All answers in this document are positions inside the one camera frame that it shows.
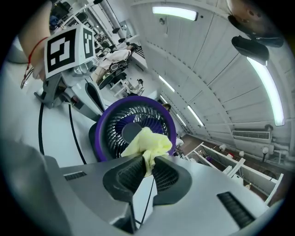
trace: tube light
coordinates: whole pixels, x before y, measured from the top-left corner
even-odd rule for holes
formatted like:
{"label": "tube light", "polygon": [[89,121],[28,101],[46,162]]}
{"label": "tube light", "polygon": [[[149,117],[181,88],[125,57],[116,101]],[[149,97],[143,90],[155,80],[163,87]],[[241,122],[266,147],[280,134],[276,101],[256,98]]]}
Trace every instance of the tube light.
{"label": "tube light", "polygon": [[164,101],[164,103],[168,103],[168,102],[163,98],[162,95],[160,95],[160,98]]}
{"label": "tube light", "polygon": [[175,92],[174,88],[172,88],[171,85],[168,84],[165,79],[163,79],[161,76],[159,76],[159,79],[162,80],[164,82],[164,84],[166,84],[168,86],[168,88],[170,88],[172,90],[172,92]]}
{"label": "tube light", "polygon": [[196,20],[197,12],[170,6],[153,6],[154,14],[172,15],[176,17],[186,18],[188,20]]}
{"label": "tube light", "polygon": [[272,113],[274,116],[276,126],[284,125],[284,112],[283,106],[281,103],[280,95],[278,94],[277,87],[275,82],[272,79],[270,72],[268,71],[265,65],[260,64],[259,62],[247,57],[247,60],[256,70],[258,76],[260,77],[269,100],[271,101]]}
{"label": "tube light", "polygon": [[180,116],[178,114],[176,114],[176,116],[178,117],[178,119],[180,119],[180,121],[184,124],[184,126],[186,127],[186,124],[183,122],[183,120],[180,118]]}
{"label": "tube light", "polygon": [[200,118],[197,116],[197,114],[193,111],[193,109],[188,106],[188,109],[190,110],[190,112],[194,115],[194,117],[197,119],[197,121],[199,122],[200,126],[204,126],[204,124],[201,122]]}

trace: white shirt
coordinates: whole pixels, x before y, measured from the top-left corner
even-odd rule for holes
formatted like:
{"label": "white shirt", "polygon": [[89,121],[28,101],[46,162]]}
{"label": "white shirt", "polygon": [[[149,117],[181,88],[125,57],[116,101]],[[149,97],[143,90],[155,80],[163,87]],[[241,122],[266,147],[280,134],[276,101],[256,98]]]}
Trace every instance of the white shirt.
{"label": "white shirt", "polygon": [[131,92],[134,93],[134,94],[138,94],[141,89],[142,89],[142,84],[139,83],[135,88],[133,88],[131,90]]}
{"label": "white shirt", "polygon": [[180,139],[180,138],[177,138],[176,139],[176,147],[180,147],[180,146],[182,146],[184,144],[184,142]]}
{"label": "white shirt", "polygon": [[113,53],[108,53],[106,55],[106,58],[99,64],[99,67],[108,70],[112,63],[125,60],[130,54],[131,51],[127,49],[117,50]]}

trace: ceiling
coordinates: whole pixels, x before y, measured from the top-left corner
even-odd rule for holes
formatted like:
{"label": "ceiling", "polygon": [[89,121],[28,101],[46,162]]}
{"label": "ceiling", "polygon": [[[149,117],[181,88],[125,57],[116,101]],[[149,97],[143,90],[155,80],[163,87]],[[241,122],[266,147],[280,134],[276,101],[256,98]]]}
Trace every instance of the ceiling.
{"label": "ceiling", "polygon": [[[161,94],[184,120],[187,132],[234,147],[232,130],[263,129],[270,124],[276,142],[294,149],[295,71],[286,44],[268,48],[271,59],[267,67],[277,86],[285,118],[284,126],[275,126],[270,100],[259,76],[231,44],[232,37],[247,36],[227,20],[225,0],[182,0],[199,13],[197,21],[164,16],[164,25],[159,23],[163,16],[152,12],[152,6],[161,4],[159,1],[127,2],[149,71],[155,78],[161,75],[175,89],[172,92],[163,84]],[[188,105],[204,127],[198,126]]]}

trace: fan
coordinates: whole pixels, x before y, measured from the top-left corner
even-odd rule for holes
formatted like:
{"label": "fan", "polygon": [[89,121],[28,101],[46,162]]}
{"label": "fan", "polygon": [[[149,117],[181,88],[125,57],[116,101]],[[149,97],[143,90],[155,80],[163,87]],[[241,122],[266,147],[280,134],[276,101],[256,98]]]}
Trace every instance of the fan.
{"label": "fan", "polygon": [[157,101],[132,96],[120,99],[109,106],[99,119],[95,130],[95,149],[99,161],[121,157],[121,153],[144,127],[153,133],[166,135],[175,142],[175,125],[169,112]]}

